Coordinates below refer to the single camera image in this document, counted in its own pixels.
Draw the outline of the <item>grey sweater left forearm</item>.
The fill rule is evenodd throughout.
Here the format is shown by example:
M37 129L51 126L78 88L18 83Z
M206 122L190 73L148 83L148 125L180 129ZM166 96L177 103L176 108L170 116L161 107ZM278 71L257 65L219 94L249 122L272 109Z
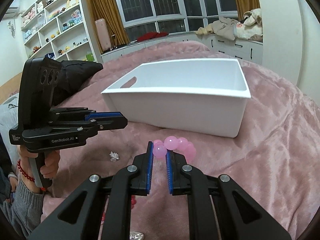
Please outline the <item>grey sweater left forearm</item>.
M21 238L27 239L39 226L42 216L44 194L30 191L25 183L18 182L12 204L4 201L1 211L5 220Z

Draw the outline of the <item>person's left hand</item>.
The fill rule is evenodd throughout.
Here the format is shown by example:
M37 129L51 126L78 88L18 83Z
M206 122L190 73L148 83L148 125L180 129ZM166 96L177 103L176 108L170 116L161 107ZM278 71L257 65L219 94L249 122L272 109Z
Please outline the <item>person's left hand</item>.
M18 147L18 152L20 154L20 167L25 172L26 175L35 178L33 172L30 167L29 158L36 158L38 156L37 153L30 153L25 146L21 145ZM60 161L60 151L55 150L48 153L45 164L40 168L41 173L43 174L44 178L53 179L56 177L56 174L59 169L59 161ZM41 189L35 185L34 182L29 180L23 174L20 175L20 180L23 181L25 186L28 188L29 191L40 194Z

